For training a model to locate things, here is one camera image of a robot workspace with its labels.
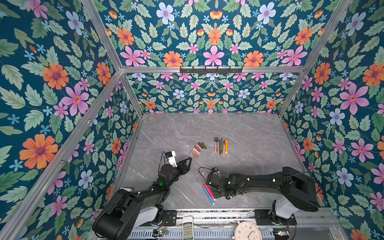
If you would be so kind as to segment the brown pen tan cap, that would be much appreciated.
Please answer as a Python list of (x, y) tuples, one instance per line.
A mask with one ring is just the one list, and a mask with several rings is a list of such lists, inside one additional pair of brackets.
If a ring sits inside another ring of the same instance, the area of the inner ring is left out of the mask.
[(220, 139), (220, 141), (219, 141), (219, 153), (220, 153), (220, 155), (222, 154), (222, 153), (221, 153), (221, 139)]

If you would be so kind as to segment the orange highlighter pen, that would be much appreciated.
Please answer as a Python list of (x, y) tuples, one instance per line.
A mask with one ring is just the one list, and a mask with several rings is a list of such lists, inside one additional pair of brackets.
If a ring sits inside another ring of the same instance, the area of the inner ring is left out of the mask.
[(228, 150), (229, 150), (229, 140), (226, 139), (226, 140), (225, 140), (225, 154), (228, 153)]

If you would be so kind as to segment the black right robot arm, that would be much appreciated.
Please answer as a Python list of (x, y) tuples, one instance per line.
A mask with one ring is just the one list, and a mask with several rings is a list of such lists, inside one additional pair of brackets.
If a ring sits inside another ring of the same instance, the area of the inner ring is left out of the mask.
[(256, 217), (276, 225), (290, 219), (298, 211), (314, 213), (319, 210), (315, 180), (291, 167), (283, 167), (274, 174), (251, 176), (234, 173), (228, 177), (221, 176), (217, 168), (212, 168), (204, 179), (215, 199), (224, 197), (229, 200), (248, 193), (281, 195), (282, 198), (273, 201), (266, 217)]

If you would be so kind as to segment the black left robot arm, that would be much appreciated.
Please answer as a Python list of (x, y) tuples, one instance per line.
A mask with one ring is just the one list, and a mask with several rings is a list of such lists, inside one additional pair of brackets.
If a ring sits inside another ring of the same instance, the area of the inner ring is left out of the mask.
[(191, 163), (192, 159), (187, 158), (179, 161), (176, 167), (163, 165), (158, 179), (146, 190), (119, 189), (94, 221), (94, 233), (107, 240), (126, 240), (135, 228), (160, 222), (164, 209), (162, 203), (169, 196), (172, 184), (189, 172)]

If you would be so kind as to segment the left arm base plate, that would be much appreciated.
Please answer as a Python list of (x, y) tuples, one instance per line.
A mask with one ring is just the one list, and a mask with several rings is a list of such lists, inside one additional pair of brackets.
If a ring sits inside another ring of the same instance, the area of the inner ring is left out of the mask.
[(163, 218), (166, 227), (174, 227), (177, 222), (177, 210), (164, 210)]

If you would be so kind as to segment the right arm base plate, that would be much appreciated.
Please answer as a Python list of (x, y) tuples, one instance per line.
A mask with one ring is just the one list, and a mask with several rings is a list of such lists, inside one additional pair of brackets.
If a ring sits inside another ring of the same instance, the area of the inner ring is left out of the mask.
[(267, 226), (267, 225), (275, 225), (275, 226), (295, 226), (297, 221), (295, 217), (292, 215), (288, 219), (279, 217), (273, 210), (254, 210), (255, 219), (258, 225)]

